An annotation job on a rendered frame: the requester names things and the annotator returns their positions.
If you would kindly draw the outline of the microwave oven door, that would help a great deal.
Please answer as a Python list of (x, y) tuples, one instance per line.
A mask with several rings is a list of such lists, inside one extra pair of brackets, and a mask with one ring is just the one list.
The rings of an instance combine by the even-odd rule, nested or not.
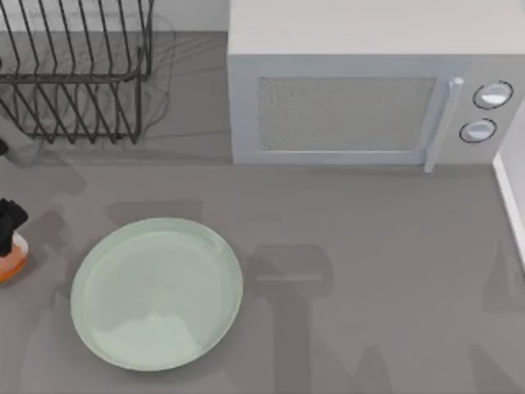
[(421, 165), (471, 62), (232, 53), (227, 66), (236, 163)]

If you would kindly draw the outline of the pale green plate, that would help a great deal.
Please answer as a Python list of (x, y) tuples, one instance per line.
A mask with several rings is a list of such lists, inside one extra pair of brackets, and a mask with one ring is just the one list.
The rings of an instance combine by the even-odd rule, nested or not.
[(160, 372), (212, 350), (240, 311), (244, 279), (231, 246), (182, 218), (148, 218), (108, 234), (71, 286), (75, 331), (116, 367)]

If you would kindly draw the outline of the pale grey microwave oven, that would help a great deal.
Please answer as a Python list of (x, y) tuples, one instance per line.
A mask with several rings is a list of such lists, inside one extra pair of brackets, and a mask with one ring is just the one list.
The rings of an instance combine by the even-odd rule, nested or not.
[[(485, 165), (525, 99), (525, 0), (231, 0), (232, 53), (466, 57), (471, 66), (436, 166)], [(476, 90), (500, 80), (513, 97), (477, 108)], [(497, 132), (464, 143), (461, 127), (483, 118)]]

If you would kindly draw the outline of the small round microwave knob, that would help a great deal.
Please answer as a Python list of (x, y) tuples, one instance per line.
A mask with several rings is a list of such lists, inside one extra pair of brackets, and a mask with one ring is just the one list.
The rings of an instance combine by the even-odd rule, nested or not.
[(488, 118), (464, 124), (460, 131), (460, 139), (467, 144), (480, 144), (492, 138), (497, 132), (497, 125)]

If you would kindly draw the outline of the large round microwave knob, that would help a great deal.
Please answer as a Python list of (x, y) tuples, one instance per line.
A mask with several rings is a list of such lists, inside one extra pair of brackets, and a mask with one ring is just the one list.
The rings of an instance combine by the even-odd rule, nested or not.
[(506, 81), (498, 81), (480, 86), (472, 100), (477, 108), (492, 110), (505, 105), (514, 95), (513, 86)]

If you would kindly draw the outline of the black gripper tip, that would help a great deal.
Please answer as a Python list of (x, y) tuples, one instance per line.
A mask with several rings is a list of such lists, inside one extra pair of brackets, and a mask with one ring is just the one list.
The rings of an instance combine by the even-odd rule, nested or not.
[(28, 220), (28, 213), (15, 201), (0, 199), (0, 257), (12, 251), (15, 231)]

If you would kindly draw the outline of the orange cup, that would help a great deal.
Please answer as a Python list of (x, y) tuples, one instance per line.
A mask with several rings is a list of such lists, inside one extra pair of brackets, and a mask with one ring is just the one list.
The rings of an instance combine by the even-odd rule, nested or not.
[(11, 241), (11, 252), (6, 256), (0, 256), (0, 283), (4, 283), (20, 273), (26, 266), (29, 254), (29, 245), (25, 238), (15, 232)]

